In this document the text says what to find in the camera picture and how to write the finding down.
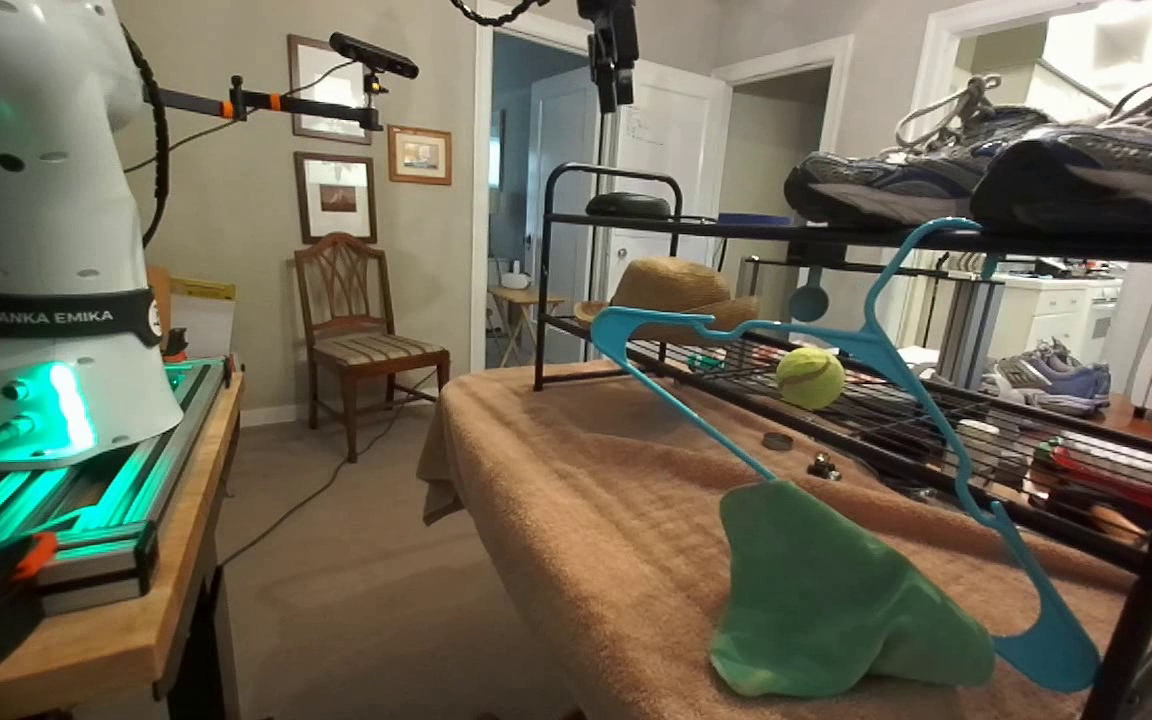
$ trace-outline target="green light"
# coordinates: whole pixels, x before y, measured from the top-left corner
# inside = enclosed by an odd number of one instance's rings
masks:
[[[62,400],[62,417],[64,417],[64,429],[69,429],[69,450],[82,450],[82,454],[93,450],[96,433],[93,433],[88,404],[82,395],[82,380],[74,375],[69,366],[51,366],[47,380],[51,380],[51,391]]]

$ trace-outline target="green cloth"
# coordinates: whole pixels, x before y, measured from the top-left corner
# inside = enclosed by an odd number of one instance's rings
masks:
[[[878,537],[791,483],[723,497],[731,602],[709,659],[742,696],[842,696],[865,676],[986,686],[991,637]]]

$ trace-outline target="picture frame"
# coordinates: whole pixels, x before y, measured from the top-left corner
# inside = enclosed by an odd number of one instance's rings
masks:
[[[335,55],[324,42],[288,37],[288,88],[302,102],[367,109],[363,64]],[[293,135],[373,144],[373,134],[351,122],[293,111]]]
[[[297,154],[302,242],[351,236],[378,243],[378,178],[367,156]]]
[[[390,179],[394,183],[452,183],[452,134],[440,127],[390,127]]]

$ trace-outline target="gray carpet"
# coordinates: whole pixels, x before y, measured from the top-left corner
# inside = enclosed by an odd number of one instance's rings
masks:
[[[419,525],[416,458],[429,417],[403,409],[332,491],[230,570],[246,720],[559,720],[578,708],[508,606],[473,519]],[[340,426],[246,433],[220,557],[319,490],[340,454]]]

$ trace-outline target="teal clothes hanger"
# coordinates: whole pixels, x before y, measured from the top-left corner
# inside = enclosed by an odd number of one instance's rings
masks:
[[[915,395],[920,414],[927,417],[927,426],[939,433],[939,439],[947,443],[947,454],[957,458],[957,501],[961,507],[991,530],[1004,540],[1010,561],[1029,577],[1029,586],[1038,589],[1041,602],[1041,616],[1031,629],[1026,629],[1020,637],[997,637],[997,653],[1026,674],[1029,682],[1038,682],[1047,691],[1079,691],[1097,682],[1099,670],[1099,653],[1088,639],[1086,624],[1073,616],[1073,609],[1066,606],[1066,597],[1057,593],[1053,577],[1044,571],[1044,566],[1029,552],[1015,519],[1004,511],[1002,501],[991,501],[987,507],[978,503],[968,477],[971,477],[971,461],[963,439],[951,433],[947,417],[939,414],[939,404],[932,400],[932,391],[915,380],[915,372],[900,360],[898,343],[888,342],[878,304],[884,296],[884,290],[898,280],[900,265],[927,242],[939,232],[971,232],[982,227],[978,222],[961,222],[961,218],[943,218],[943,222],[927,222],[915,232],[907,232],[907,242],[900,243],[900,251],[888,261],[888,268],[879,271],[879,280],[869,290],[865,296],[865,322],[855,331],[838,331],[838,327],[814,327],[814,325],[797,325],[797,322],[747,322],[742,327],[713,327],[713,317],[704,312],[652,312],[652,308],[605,308],[593,325],[593,343],[622,370],[630,372],[635,385],[644,385],[663,409],[673,409],[675,417],[683,417],[691,429],[701,429],[704,435],[713,435],[722,450],[729,450],[759,483],[778,483],[778,473],[769,473],[754,454],[744,454],[731,435],[723,435],[722,429],[713,429],[698,409],[690,409],[681,395],[673,395],[659,380],[652,380],[649,372],[635,370],[635,360],[630,355],[630,342],[642,327],[690,327],[701,342],[713,343],[737,343],[744,331],[778,331],[778,338],[814,338],[820,343],[842,347],[849,360],[865,366],[869,372],[884,375],[894,389]]]

